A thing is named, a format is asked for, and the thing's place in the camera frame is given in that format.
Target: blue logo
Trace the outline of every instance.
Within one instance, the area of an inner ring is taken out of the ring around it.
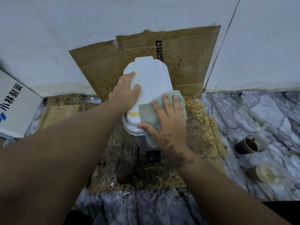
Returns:
[[[3,112],[0,114],[0,122],[2,121],[2,119],[3,121],[6,120],[6,115]]]

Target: person's right arm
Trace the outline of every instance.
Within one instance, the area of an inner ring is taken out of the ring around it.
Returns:
[[[163,94],[166,110],[152,101],[160,130],[146,123],[138,127],[153,137],[177,169],[208,221],[211,224],[290,224],[186,146],[183,108],[177,96],[173,101],[172,106]]]

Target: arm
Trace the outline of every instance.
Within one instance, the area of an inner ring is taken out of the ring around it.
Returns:
[[[178,98],[172,106],[164,94],[166,111],[152,101],[161,129],[141,123],[177,169],[198,206],[212,224],[290,224],[241,189],[227,176],[193,153],[185,144],[185,118]]]
[[[0,150],[0,223],[63,223],[117,119],[137,101],[134,74],[119,79],[107,102]]]

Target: flattened cardboard box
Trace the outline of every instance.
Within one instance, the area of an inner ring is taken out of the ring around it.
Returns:
[[[220,26],[116,36],[70,50],[70,54],[102,101],[117,85],[125,67],[136,57],[153,56],[163,61],[174,90],[187,98],[201,98],[203,82]]]

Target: person's left arm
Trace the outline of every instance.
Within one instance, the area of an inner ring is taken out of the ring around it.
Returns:
[[[62,224],[118,118],[137,101],[134,72],[109,100],[0,149],[0,223]]]

